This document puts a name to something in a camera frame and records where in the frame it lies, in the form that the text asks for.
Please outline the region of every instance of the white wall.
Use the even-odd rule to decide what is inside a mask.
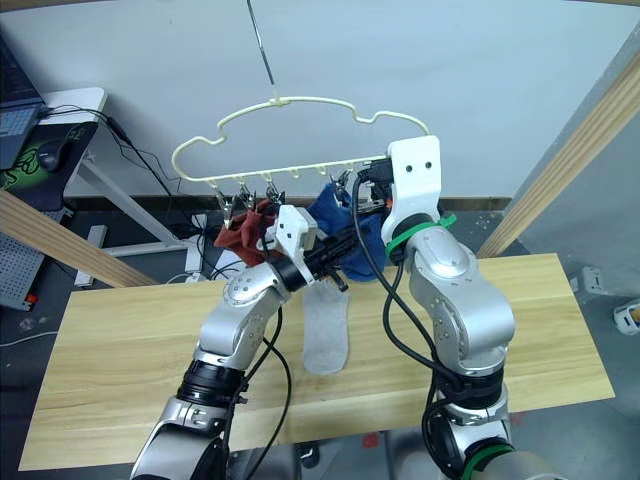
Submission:
[[[524,195],[602,95],[640,51],[640,23],[516,194]],[[557,252],[569,276],[601,269],[606,291],[640,295],[640,115],[523,232],[533,253]]]
[[[556,0],[255,0],[254,8],[283,95],[421,117],[442,141],[448,196],[512,196],[640,19],[634,7]],[[240,0],[48,7],[3,13],[0,27],[41,90],[102,86],[131,138],[167,165],[178,143],[216,136],[221,116],[271,95]],[[190,173],[378,154],[417,133],[393,121],[356,127],[319,106],[262,113],[229,131],[219,150],[194,152]],[[102,162],[128,192],[160,193],[142,170],[109,155]],[[276,183],[315,195],[322,179]]]

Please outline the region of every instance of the wooden table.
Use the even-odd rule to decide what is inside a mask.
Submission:
[[[486,259],[480,268],[503,290],[516,316],[506,367],[511,411],[613,396],[555,255]],[[278,347],[292,367],[294,389],[278,443],[419,423],[428,371],[386,338],[382,288],[354,282],[350,287],[349,361],[337,375],[304,370],[302,295],[284,308]],[[133,462],[167,397],[175,393],[200,324],[219,302],[221,289],[221,282],[204,282],[73,293],[20,469]],[[400,293],[411,299],[407,282]],[[413,301],[409,304],[426,317]],[[392,324],[401,339],[426,351],[397,309]],[[269,358],[251,384],[249,403],[238,407],[232,449],[266,444],[282,411],[285,387],[280,363]]]

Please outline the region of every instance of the gray floor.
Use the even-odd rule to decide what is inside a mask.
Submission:
[[[461,212],[452,227],[456,237],[477,250],[500,220],[499,214]],[[177,222],[179,218],[161,221]],[[78,213],[69,227],[86,235],[92,223],[109,225],[108,246],[151,241],[146,232],[115,212]],[[527,254],[519,244],[509,255]],[[217,252],[207,249],[213,262]],[[183,267],[182,253],[167,253],[131,258],[129,263],[156,278],[166,281]],[[48,262],[34,285],[39,301],[32,312],[0,310],[0,338],[9,341],[42,331],[56,330],[62,318],[73,281],[70,268],[62,269]],[[583,314],[611,379],[616,398],[600,402],[518,414],[513,421],[514,443],[520,449],[542,455],[569,478],[576,480],[640,479],[640,335],[625,337],[610,321],[611,309],[625,299],[600,297],[582,305]],[[130,465],[65,469],[40,472],[17,472],[31,414],[53,337],[0,349],[0,444],[2,457],[0,478],[4,479],[86,479],[115,480],[128,478]],[[345,437],[323,442],[321,462],[312,470],[303,470],[305,480],[342,478],[387,479],[385,438],[378,443],[363,436]]]

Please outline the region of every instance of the white desk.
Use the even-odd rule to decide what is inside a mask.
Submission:
[[[104,89],[99,87],[52,92],[43,95],[43,97],[47,106],[50,108],[61,107],[63,105],[74,105],[80,108],[102,111],[107,101],[107,93]],[[55,124],[95,121],[98,121],[98,116],[95,114],[89,112],[74,112],[64,115],[54,115],[42,120],[40,123]],[[109,178],[103,170],[99,168],[100,160],[98,157],[99,155],[95,155],[91,152],[90,148],[87,148],[82,159],[78,162],[76,170],[71,175],[67,186],[73,183],[76,177],[82,178],[159,240],[158,242],[105,248],[103,250],[114,257],[159,253],[172,250],[186,250],[187,257],[185,261],[185,272],[200,272],[202,270],[202,257],[200,255],[200,251],[204,251],[204,239],[198,238],[197,235],[187,240],[180,240],[176,238],[164,225],[143,209],[111,178]],[[194,216],[193,219],[197,224],[206,227],[206,215],[197,215]],[[102,247],[106,232],[106,226],[94,225],[91,227],[87,240],[97,247]],[[200,249],[198,249],[198,241],[201,242]],[[90,285],[92,281],[93,279],[88,274],[78,272],[75,284],[76,286],[86,286]]]

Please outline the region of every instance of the black power cord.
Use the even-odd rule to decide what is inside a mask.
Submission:
[[[267,345],[267,348],[265,348],[264,352],[262,352],[262,355],[260,355],[260,357],[258,358],[256,363],[253,365],[251,370],[249,370],[249,373],[242,379],[242,382],[234,392],[233,397],[231,398],[231,401],[229,403],[229,407],[227,408],[227,420],[226,420],[225,429],[224,429],[224,437],[222,439],[222,448],[223,448],[222,451],[225,453],[225,455],[229,454],[229,435],[231,434],[231,422],[233,421],[233,414],[235,411],[236,404],[240,399],[240,395],[242,394],[242,392],[244,392],[247,389],[249,385],[249,381],[251,380],[251,378],[253,378],[253,376],[256,374],[260,366],[264,363],[269,353],[273,351],[273,353],[278,357],[278,359],[282,363],[285,374],[287,375],[287,398],[285,400],[284,407],[282,409],[282,415],[280,416],[278,425],[276,426],[273,432],[273,435],[271,436],[271,439],[267,443],[267,446],[264,448],[264,450],[260,454],[260,457],[258,458],[255,465],[249,472],[246,480],[249,480],[253,476],[253,474],[256,472],[256,470],[264,460],[264,457],[269,452],[269,449],[273,445],[273,442],[275,441],[276,437],[280,433],[280,429],[282,428],[284,419],[287,416],[287,412],[289,411],[289,405],[291,404],[291,390],[292,390],[291,370],[289,369],[289,365],[287,364],[287,361],[284,358],[284,356],[275,347],[275,342],[276,340],[278,340],[278,337],[280,336],[280,331],[282,330],[282,322],[283,322],[283,313],[282,313],[282,307],[280,307],[278,309],[278,320],[276,323],[276,330],[273,333],[273,337],[271,337],[271,341],[267,340],[266,338],[262,339],[262,341]]]
[[[263,341],[267,345],[269,345],[269,342],[267,342],[266,339],[263,339]],[[258,470],[258,467],[260,467],[260,465],[262,464],[264,457],[266,457],[267,453],[269,453],[269,449],[271,448],[271,446],[273,445],[273,442],[276,440],[276,437],[280,433],[280,429],[282,428],[284,419],[287,416],[287,412],[289,411],[289,405],[291,404],[292,381],[291,381],[291,370],[289,369],[289,364],[287,363],[286,358],[284,358],[282,353],[280,353],[276,347],[272,347],[272,350],[273,350],[273,353],[276,355],[276,357],[278,357],[278,360],[280,360],[280,363],[282,363],[282,367],[284,368],[284,373],[287,375],[287,398],[284,401],[284,407],[282,408],[282,414],[280,415],[280,420],[278,421],[278,425],[276,426],[276,429],[273,431],[273,435],[271,435],[271,438],[269,439],[269,443],[267,443],[267,446],[264,447],[264,450],[262,450],[262,453],[258,457],[258,460],[256,460],[256,463],[253,465],[253,468],[251,469],[251,471],[249,472],[245,480],[250,480],[251,477],[253,477],[253,475]]]
[[[65,110],[62,110],[62,111],[59,111],[59,112],[55,111],[55,110],[57,110],[59,108],[65,108]],[[125,158],[126,160],[128,160],[129,162],[131,162],[133,165],[137,166],[138,168],[143,168],[145,170],[148,170],[154,176],[154,178],[157,180],[158,184],[162,187],[162,189],[169,196],[169,205],[175,203],[176,208],[178,209],[178,211],[182,214],[182,216],[187,221],[186,225],[177,225],[176,226],[176,227],[182,227],[182,230],[185,230],[185,232],[187,232],[187,233],[183,232],[183,235],[178,234],[177,236],[179,238],[188,238],[188,237],[191,237],[193,235],[197,235],[198,233],[200,233],[200,237],[198,237],[196,246],[198,248],[198,252],[200,253],[200,255],[202,257],[202,261],[206,265],[208,265],[209,268],[211,268],[212,274],[220,273],[220,271],[215,267],[215,265],[213,265],[211,262],[209,262],[209,260],[206,259],[206,257],[204,256],[203,249],[200,248],[200,240],[202,239],[202,237],[205,237],[205,238],[207,237],[207,234],[209,233],[208,232],[209,229],[205,229],[203,227],[203,225],[200,224],[200,221],[197,219],[197,217],[196,217],[196,222],[198,222],[198,225],[197,225],[197,227],[195,225],[193,225],[192,218],[180,206],[180,204],[178,203],[176,198],[172,195],[171,191],[167,188],[167,186],[164,184],[164,182],[160,179],[160,177],[158,176],[156,171],[153,168],[151,168],[151,165],[149,164],[149,162],[147,162],[147,160],[142,156],[142,153],[146,153],[147,155],[149,155],[152,158],[154,158],[154,160],[158,164],[158,168],[162,172],[162,175],[167,179],[167,181],[171,182],[171,181],[178,180],[178,182],[179,182],[178,183],[178,191],[180,190],[180,185],[181,185],[180,182],[181,182],[182,178],[173,178],[173,179],[169,178],[169,176],[165,173],[164,169],[162,168],[162,164],[160,163],[160,159],[158,158],[158,156],[155,155],[154,153],[147,152],[146,150],[138,149],[133,144],[133,142],[131,141],[131,139],[129,138],[129,136],[125,132],[125,130],[115,120],[115,118],[108,116],[107,114],[105,114],[104,112],[101,112],[100,110],[95,110],[95,109],[92,109],[92,108],[83,108],[83,107],[79,107],[78,105],[73,105],[73,104],[58,105],[57,107],[53,107],[53,108],[50,108],[48,110],[45,110],[42,113],[41,118],[46,118],[46,117],[53,116],[53,115],[67,115],[67,114],[70,114],[70,113],[78,113],[78,112],[88,112],[88,113],[92,113],[92,114],[96,115],[98,117],[99,122],[101,122],[107,128],[109,133],[111,133],[111,136],[113,137],[114,142],[118,145],[118,148],[120,149],[120,154],[122,155],[122,157]],[[129,148],[129,149],[133,150],[134,153],[137,155],[137,157],[144,164],[144,167],[139,165],[138,163],[136,163],[129,156],[127,156],[124,153],[124,149],[125,148]]]
[[[413,313],[411,308],[409,308],[409,306],[404,302],[402,297],[400,297],[400,295],[398,295],[396,293],[396,291],[392,288],[392,286],[389,284],[387,279],[384,278],[384,275],[382,274],[382,272],[378,268],[378,265],[376,265],[376,262],[374,261],[373,257],[371,256],[371,252],[369,251],[369,247],[367,246],[366,242],[364,241],[364,237],[362,236],[362,229],[360,228],[360,224],[358,223],[358,202],[357,202],[357,198],[358,198],[358,195],[359,195],[359,190],[360,190],[361,183],[362,183],[362,181],[361,181],[360,177],[356,177],[356,179],[353,182],[353,187],[352,187],[352,191],[351,191],[351,198],[353,198],[354,200],[353,200],[353,203],[352,203],[352,206],[351,206],[351,216],[352,216],[352,219],[353,219],[353,224],[354,224],[354,228],[355,228],[355,231],[356,231],[356,236],[358,237],[358,241],[360,242],[360,246],[362,247],[362,251],[364,252],[364,256],[367,259],[367,262],[369,263],[369,266],[371,267],[371,270],[376,275],[378,281],[384,287],[384,289],[387,291],[387,294],[398,304],[398,306],[402,309],[402,311],[409,317],[409,319],[416,326],[416,328],[418,329],[418,331],[420,332],[422,337],[425,339],[425,341],[429,345],[429,349],[431,350],[431,357],[434,360],[429,360],[429,359],[425,358],[424,356],[421,356],[420,354],[418,354],[415,351],[413,351],[415,356],[412,356],[412,358],[416,359],[417,361],[422,363],[424,366],[426,366],[426,367],[438,372],[443,377],[446,377],[447,379],[449,379],[451,381],[452,385],[460,388],[460,387],[462,387],[462,385],[460,384],[460,380],[450,370],[448,370],[441,363],[438,362],[438,360],[437,360],[438,354],[436,352],[436,346],[435,346],[435,343],[433,342],[433,339],[431,338],[431,335],[429,335],[429,332],[427,332],[426,328],[424,327],[424,325],[422,324],[420,319],[416,316],[415,313]]]
[[[398,347],[401,351],[409,355],[411,358],[413,358],[417,362],[432,369],[431,385],[429,387],[429,392],[427,393],[426,407],[421,419],[422,438],[424,440],[425,447],[429,452],[429,455],[431,455],[431,458],[433,459],[437,467],[445,475],[447,475],[447,477],[459,478],[458,472],[456,472],[451,466],[449,466],[445,460],[440,458],[438,452],[433,447],[432,436],[431,436],[431,433],[429,432],[429,422],[431,418],[434,415],[437,415],[438,412],[442,408],[444,408],[446,405],[469,398],[469,393],[462,390],[463,386],[461,385],[460,380],[438,361],[437,352],[435,349],[435,344],[433,343],[433,339],[431,339],[429,333],[424,329],[424,326],[421,324],[420,320],[415,316],[413,311],[409,308],[409,306],[402,300],[402,298],[397,293],[398,285],[400,285],[400,281],[402,280],[402,270],[404,267],[404,261],[399,262],[398,270],[396,271],[396,276],[393,280],[393,285],[389,285],[389,282],[387,282],[386,278],[384,278],[384,276],[382,275],[382,272],[380,271],[375,261],[373,260],[373,257],[371,256],[371,252],[369,251],[369,248],[367,247],[367,244],[364,241],[364,238],[362,236],[362,231],[358,223],[357,199],[358,199],[361,183],[362,183],[362,180],[360,179],[360,177],[356,177],[353,183],[353,188],[351,193],[351,198],[354,199],[353,205],[351,208],[351,213],[352,213],[356,235],[358,237],[358,241],[360,242],[360,246],[362,247],[362,250],[365,254],[367,262],[369,263],[371,270],[375,273],[376,277],[378,278],[380,284],[387,291],[387,298],[385,300],[385,304],[383,308],[383,319],[382,319],[383,326],[387,336],[396,347]],[[422,336],[427,341],[427,344],[431,348],[433,361],[428,360],[424,356],[415,352],[414,350],[409,348],[407,345],[402,343],[402,341],[400,341],[400,339],[398,339],[395,336],[389,322],[389,309],[391,307],[392,300],[395,301],[400,306],[400,308],[409,316],[409,318],[416,325],[416,327],[418,327],[418,330],[420,331]],[[449,397],[446,399],[441,399],[434,402],[433,398],[436,391],[436,381],[435,381],[436,375],[442,375],[447,379],[449,379],[452,382],[452,385],[455,387],[455,390],[458,390],[458,392],[453,393],[452,395],[449,395]]]
[[[63,111],[60,111],[60,112],[56,112],[55,110],[57,110],[58,108],[67,108],[67,109],[63,110]],[[107,115],[104,112],[101,112],[99,110],[95,110],[95,109],[92,109],[92,108],[83,108],[83,107],[79,107],[77,105],[72,105],[72,104],[59,105],[57,107],[51,108],[51,109],[45,111],[42,114],[42,117],[48,117],[48,116],[52,116],[52,115],[65,115],[65,114],[69,114],[69,113],[78,113],[78,112],[88,112],[88,113],[92,113],[92,114],[96,115],[98,117],[98,119],[100,121],[102,121],[102,123],[109,129],[109,131],[111,132],[112,135],[115,135],[115,137],[117,137],[120,140],[122,140],[129,148],[131,148],[131,150],[133,150],[133,152],[136,154],[136,156],[144,164],[146,169],[149,170],[149,172],[151,172],[151,174],[154,176],[154,178],[156,179],[156,181],[158,182],[160,187],[168,195],[169,200],[172,203],[175,202],[177,210],[184,216],[184,218],[186,219],[186,221],[188,223],[191,223],[191,217],[180,206],[180,203],[177,201],[177,199],[173,196],[171,191],[164,184],[164,182],[162,181],[160,176],[156,173],[156,171],[153,168],[151,168],[151,165],[149,165],[149,162],[147,162],[147,160],[144,158],[144,156],[142,155],[140,150],[138,150],[138,148],[133,144],[132,140],[129,138],[129,136],[127,135],[125,130],[120,126],[120,124],[116,121],[116,119],[114,117],[111,117],[111,116],[109,116],[109,115]],[[117,141],[117,140],[116,140],[116,143],[120,147],[120,153],[122,154],[122,156],[124,158],[128,159],[129,161],[131,161],[130,158],[128,158],[126,155],[124,155],[124,153],[122,151],[122,148],[123,148],[122,144],[120,144],[120,142]]]

